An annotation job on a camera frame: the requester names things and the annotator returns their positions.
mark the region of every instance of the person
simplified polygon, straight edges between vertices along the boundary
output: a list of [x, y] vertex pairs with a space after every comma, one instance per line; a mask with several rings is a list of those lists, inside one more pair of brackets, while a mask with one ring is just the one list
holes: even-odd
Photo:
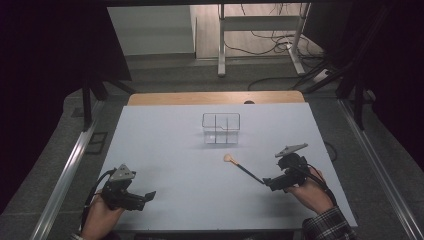
[[[310, 168], [311, 174], [325, 182], [319, 170]], [[334, 206], [330, 197], [311, 178], [299, 187], [289, 187], [285, 191], [293, 194], [305, 207], [317, 213], [314, 218], [302, 224], [305, 239], [308, 240], [355, 240], [356, 233], [349, 226], [340, 208]], [[75, 240], [100, 240], [112, 231], [124, 209], [110, 210], [97, 194], [92, 201], [88, 217], [80, 236], [73, 234]]]

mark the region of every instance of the metal frame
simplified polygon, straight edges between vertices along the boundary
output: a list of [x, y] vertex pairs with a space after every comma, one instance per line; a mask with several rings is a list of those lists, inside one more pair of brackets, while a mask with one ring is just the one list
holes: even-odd
[[305, 4], [299, 16], [236, 16], [225, 17], [224, 4], [219, 16], [218, 76], [225, 76], [225, 32], [230, 31], [296, 31], [293, 44], [288, 44], [288, 52], [298, 75], [304, 75], [302, 63], [297, 56], [297, 46], [303, 32], [310, 3]]
[[355, 119], [353, 118], [354, 114], [350, 108], [349, 101], [339, 100], [338, 103], [409, 239], [424, 239], [423, 233], [420, 230], [414, 215], [412, 214], [396, 185], [393, 183], [393, 180], [390, 178], [389, 173], [387, 172], [386, 168], [380, 160], [380, 157], [368, 139], [367, 134], [355, 123]]
[[72, 183], [72, 179], [78, 169], [81, 158], [84, 155], [84, 151], [90, 142], [90, 138], [97, 125], [103, 105], [104, 102], [102, 101], [97, 101], [94, 105], [93, 121], [91, 126], [87, 129], [87, 131], [80, 134], [30, 239], [46, 239], [49, 235], [56, 216], [59, 213], [59, 209], [65, 199], [66, 193]]

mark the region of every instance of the forearm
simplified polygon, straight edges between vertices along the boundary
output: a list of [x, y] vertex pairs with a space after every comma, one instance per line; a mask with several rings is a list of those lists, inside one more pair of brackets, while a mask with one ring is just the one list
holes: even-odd
[[339, 207], [333, 207], [314, 218], [303, 222], [303, 231], [308, 240], [357, 239]]

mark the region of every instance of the gray carpet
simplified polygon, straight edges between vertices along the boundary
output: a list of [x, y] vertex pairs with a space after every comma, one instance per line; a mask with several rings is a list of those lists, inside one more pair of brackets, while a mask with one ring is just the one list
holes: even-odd
[[[140, 92], [246, 91], [250, 83], [259, 79], [296, 76], [288, 59], [230, 60], [225, 78], [217, 77], [216, 62], [213, 61], [173, 61], [173, 64], [166, 61], [146, 64], [132, 59], [128, 65], [133, 82], [126, 84]], [[258, 82], [251, 90], [286, 90], [295, 83], [296, 79], [272, 79]], [[361, 239], [408, 239], [342, 114], [334, 96], [336, 86], [337, 82], [330, 84], [306, 95], [305, 99], [311, 106], [323, 140], [337, 150], [334, 167], [357, 219], [359, 227], [356, 231]], [[48, 239], [66, 239], [71, 232], [78, 230], [85, 198], [100, 174], [120, 112], [128, 101], [129, 96], [124, 91], [109, 84], [106, 87], [110, 97], [95, 129], [98, 138], [107, 133], [105, 146], [102, 150], [99, 144], [88, 147]], [[0, 217], [0, 239], [30, 237], [82, 129], [82, 118], [75, 117], [81, 107], [80, 92], [68, 96], [54, 135]], [[423, 172], [382, 126], [369, 106], [364, 109], [364, 124], [388, 172], [423, 226]], [[133, 235], [122, 234], [122, 238], [133, 239]]]

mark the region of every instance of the hand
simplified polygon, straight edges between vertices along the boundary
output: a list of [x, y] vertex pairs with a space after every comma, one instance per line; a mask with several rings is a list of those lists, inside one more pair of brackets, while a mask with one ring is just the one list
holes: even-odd
[[96, 194], [91, 202], [81, 237], [85, 240], [102, 239], [112, 231], [124, 211], [123, 208], [110, 210], [100, 194]]
[[[309, 171], [318, 179], [325, 182], [324, 178], [321, 177], [321, 171], [318, 170], [317, 172], [312, 168], [309, 168]], [[328, 197], [324, 190], [309, 177], [302, 186], [288, 187], [285, 190], [292, 193], [305, 207], [311, 209], [317, 214], [321, 214], [334, 207], [330, 197]]]

